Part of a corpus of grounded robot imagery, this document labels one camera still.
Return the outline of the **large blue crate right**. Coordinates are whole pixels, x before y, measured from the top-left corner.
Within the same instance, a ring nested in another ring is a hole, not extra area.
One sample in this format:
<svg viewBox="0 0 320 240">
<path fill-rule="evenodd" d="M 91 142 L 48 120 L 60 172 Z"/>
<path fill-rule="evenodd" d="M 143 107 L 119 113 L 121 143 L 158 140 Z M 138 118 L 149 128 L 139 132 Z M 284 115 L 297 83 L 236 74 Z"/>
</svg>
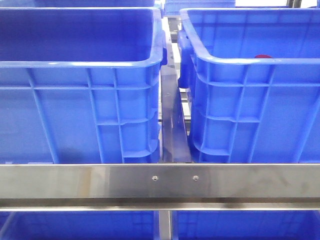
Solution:
<svg viewBox="0 0 320 240">
<path fill-rule="evenodd" d="M 184 8 L 180 18 L 192 159 L 318 163 L 320 10 Z"/>
</svg>

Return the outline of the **steel lower vertical post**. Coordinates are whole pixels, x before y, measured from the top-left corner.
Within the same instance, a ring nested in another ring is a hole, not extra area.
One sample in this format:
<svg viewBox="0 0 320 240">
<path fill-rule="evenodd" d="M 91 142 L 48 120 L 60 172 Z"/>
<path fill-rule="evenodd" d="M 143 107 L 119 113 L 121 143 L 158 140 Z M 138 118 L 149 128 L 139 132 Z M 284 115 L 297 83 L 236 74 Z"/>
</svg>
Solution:
<svg viewBox="0 0 320 240">
<path fill-rule="evenodd" d="M 173 239 L 172 212 L 170 210 L 159 211 L 159 239 Z"/>
</svg>

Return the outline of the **stainless steel front rail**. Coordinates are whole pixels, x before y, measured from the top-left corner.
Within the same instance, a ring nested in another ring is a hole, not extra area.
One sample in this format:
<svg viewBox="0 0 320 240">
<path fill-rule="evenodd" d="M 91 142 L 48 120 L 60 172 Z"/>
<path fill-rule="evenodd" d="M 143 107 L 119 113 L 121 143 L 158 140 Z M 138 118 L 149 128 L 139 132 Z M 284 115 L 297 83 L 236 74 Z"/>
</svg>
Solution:
<svg viewBox="0 0 320 240">
<path fill-rule="evenodd" d="M 2 211 L 318 210 L 318 164 L 18 164 Z"/>
</svg>

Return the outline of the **large blue crate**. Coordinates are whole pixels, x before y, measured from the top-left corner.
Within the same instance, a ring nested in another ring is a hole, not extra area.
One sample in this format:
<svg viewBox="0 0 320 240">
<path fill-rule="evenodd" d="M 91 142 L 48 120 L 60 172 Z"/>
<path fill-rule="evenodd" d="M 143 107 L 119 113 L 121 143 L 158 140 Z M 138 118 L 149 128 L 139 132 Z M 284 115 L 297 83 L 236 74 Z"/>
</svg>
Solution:
<svg viewBox="0 0 320 240">
<path fill-rule="evenodd" d="M 157 163 L 165 63 L 157 8 L 1 8 L 0 162 Z"/>
<path fill-rule="evenodd" d="M 180 18 L 192 159 L 318 163 L 320 10 L 184 8 Z"/>
</svg>

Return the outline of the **blue crate rear left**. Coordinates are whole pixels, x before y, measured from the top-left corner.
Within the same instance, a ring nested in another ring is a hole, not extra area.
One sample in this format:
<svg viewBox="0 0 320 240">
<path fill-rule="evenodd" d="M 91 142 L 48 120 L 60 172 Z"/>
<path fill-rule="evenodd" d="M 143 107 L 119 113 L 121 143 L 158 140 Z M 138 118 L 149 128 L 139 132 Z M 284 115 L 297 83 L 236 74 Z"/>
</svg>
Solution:
<svg viewBox="0 0 320 240">
<path fill-rule="evenodd" d="M 160 0 L 1 0 L 1 7 L 156 7 Z"/>
</svg>

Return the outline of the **blue crate lower left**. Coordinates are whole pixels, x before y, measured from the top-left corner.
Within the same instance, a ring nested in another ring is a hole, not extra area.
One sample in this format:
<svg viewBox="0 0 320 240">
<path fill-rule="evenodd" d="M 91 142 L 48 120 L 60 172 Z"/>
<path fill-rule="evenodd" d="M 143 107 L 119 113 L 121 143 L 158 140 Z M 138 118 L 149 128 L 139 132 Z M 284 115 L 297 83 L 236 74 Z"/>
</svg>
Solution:
<svg viewBox="0 0 320 240">
<path fill-rule="evenodd" d="M 14 212 L 2 240 L 158 240 L 154 211 Z"/>
</svg>

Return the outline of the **red mushroom push button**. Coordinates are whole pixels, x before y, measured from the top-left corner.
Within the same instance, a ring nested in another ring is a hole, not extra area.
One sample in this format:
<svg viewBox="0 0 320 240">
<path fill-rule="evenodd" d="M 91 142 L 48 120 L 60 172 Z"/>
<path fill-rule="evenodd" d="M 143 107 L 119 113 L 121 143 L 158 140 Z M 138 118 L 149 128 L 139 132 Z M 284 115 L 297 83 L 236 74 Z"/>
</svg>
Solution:
<svg viewBox="0 0 320 240">
<path fill-rule="evenodd" d="M 267 54 L 258 54 L 255 56 L 257 59 L 272 59 L 273 57 Z"/>
</svg>

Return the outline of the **blue crate rear right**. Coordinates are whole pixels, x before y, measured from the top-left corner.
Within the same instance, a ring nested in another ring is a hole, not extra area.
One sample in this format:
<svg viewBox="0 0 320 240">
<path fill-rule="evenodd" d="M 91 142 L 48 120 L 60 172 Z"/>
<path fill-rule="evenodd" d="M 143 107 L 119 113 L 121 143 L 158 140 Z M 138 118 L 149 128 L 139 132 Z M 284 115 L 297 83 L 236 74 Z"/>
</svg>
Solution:
<svg viewBox="0 0 320 240">
<path fill-rule="evenodd" d="M 235 0 L 166 0 L 165 16 L 178 16 L 186 8 L 234 8 Z"/>
</svg>

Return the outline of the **blue crate lower right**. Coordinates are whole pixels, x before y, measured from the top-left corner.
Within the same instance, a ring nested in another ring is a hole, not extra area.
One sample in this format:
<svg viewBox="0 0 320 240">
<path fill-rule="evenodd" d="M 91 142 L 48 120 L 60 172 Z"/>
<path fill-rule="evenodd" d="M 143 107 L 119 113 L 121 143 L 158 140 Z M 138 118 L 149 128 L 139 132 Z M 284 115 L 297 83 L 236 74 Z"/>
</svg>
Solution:
<svg viewBox="0 0 320 240">
<path fill-rule="evenodd" d="M 311 210 L 175 211 L 177 240 L 318 240 L 320 213 Z"/>
</svg>

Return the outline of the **steel centre divider bar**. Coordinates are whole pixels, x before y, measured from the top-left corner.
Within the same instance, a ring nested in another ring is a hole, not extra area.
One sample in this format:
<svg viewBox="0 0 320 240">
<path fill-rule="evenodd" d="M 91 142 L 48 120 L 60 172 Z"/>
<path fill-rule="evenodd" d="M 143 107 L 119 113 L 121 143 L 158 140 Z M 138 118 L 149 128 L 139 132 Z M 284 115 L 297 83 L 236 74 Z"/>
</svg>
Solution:
<svg viewBox="0 0 320 240">
<path fill-rule="evenodd" d="M 191 163 L 177 74 L 173 65 L 161 67 L 162 160 Z"/>
</svg>

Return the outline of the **large blue crate left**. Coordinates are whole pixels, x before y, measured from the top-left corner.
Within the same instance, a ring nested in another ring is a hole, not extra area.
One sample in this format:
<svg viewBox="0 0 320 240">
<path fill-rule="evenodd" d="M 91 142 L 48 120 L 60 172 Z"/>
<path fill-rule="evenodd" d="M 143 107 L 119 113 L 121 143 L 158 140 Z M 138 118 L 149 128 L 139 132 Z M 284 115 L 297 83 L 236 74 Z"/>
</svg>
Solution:
<svg viewBox="0 0 320 240">
<path fill-rule="evenodd" d="M 157 8 L 1 8 L 0 162 L 157 163 L 165 63 Z"/>
</svg>

